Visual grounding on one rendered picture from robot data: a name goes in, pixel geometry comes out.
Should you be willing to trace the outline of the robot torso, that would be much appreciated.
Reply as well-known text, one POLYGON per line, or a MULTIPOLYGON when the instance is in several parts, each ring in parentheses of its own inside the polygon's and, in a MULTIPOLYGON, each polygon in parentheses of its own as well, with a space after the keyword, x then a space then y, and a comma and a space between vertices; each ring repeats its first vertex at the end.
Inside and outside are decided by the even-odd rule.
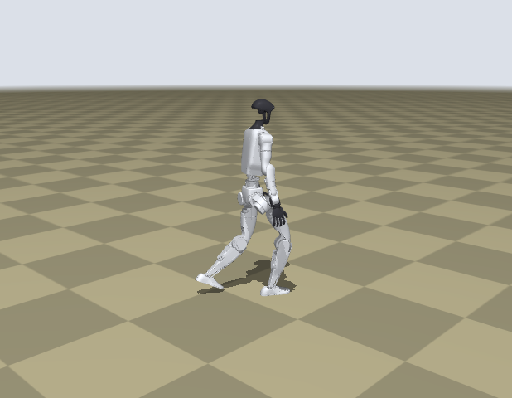
POLYGON ((242 198, 244 202, 250 206, 254 206, 253 197, 258 194, 263 196, 263 189, 259 186, 259 177, 262 176, 261 171, 261 151, 258 144, 258 133, 268 133, 261 126, 261 129, 247 128, 244 133, 241 172, 248 174, 245 185, 242 186, 242 198))

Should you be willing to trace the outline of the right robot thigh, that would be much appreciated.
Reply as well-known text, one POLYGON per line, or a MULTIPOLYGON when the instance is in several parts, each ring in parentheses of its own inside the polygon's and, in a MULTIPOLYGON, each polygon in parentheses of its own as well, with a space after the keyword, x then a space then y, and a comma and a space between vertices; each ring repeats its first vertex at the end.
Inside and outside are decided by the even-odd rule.
MULTIPOLYGON (((265 196, 261 197, 260 195, 256 194, 252 199, 253 199, 253 204, 254 204, 255 209, 262 215, 266 212, 266 217, 267 217, 268 221, 270 222, 271 225, 273 225, 273 215, 272 215, 273 207, 271 207, 271 205, 270 205, 269 196, 265 195, 265 196)), ((289 241, 289 243, 291 242, 290 230, 289 230, 289 226, 288 226, 285 216, 284 216, 284 219, 285 219, 285 225, 282 224, 282 226, 280 226, 280 221, 278 218, 279 225, 278 225, 278 227, 276 227, 277 221, 275 218, 276 223, 275 223, 275 226, 273 226, 273 228, 279 232, 279 236, 274 241, 274 246, 276 249, 278 248, 278 242, 280 240, 286 239, 289 241)), ((282 219, 282 223, 283 223, 283 219, 282 219)))

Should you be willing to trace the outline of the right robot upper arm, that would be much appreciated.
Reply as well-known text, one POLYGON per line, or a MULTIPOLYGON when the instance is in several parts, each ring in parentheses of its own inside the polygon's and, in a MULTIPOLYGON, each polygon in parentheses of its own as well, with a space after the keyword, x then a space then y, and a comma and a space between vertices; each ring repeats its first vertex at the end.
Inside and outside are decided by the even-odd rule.
POLYGON ((261 171, 266 176, 266 169, 272 157, 273 136, 269 133, 258 133, 258 144, 261 151, 261 171))

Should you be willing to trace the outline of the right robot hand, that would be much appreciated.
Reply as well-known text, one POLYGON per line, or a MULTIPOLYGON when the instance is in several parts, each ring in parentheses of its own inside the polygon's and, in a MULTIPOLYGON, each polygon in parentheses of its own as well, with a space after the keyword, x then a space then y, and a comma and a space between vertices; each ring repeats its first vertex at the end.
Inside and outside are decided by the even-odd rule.
POLYGON ((280 207, 280 205, 281 205, 280 201, 276 205, 273 205, 273 202, 272 202, 271 198, 269 198, 269 201, 270 201, 271 207, 273 207, 273 212, 272 212, 272 215, 273 215, 273 226, 275 226, 276 221, 277 221, 276 227, 278 227, 279 221, 280 221, 280 226, 282 226, 282 224, 285 225, 284 215, 287 218, 287 213, 283 210, 282 207, 280 207), (275 218, 276 218, 276 221, 275 221, 275 218), (278 221, 278 218, 279 218, 279 221, 278 221), (282 219, 283 219, 283 223, 282 223, 282 219))

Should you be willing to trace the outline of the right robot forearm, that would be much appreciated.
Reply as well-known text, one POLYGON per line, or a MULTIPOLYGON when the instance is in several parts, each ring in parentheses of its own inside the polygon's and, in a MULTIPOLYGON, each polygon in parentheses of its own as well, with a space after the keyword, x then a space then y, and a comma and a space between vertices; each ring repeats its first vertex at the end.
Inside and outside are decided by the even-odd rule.
POLYGON ((279 203, 278 199, 278 190, 276 189, 275 184, 275 168, 273 165, 268 165, 266 169, 266 178, 264 182, 266 183, 266 188, 268 189, 268 196, 272 199, 273 205, 279 203))

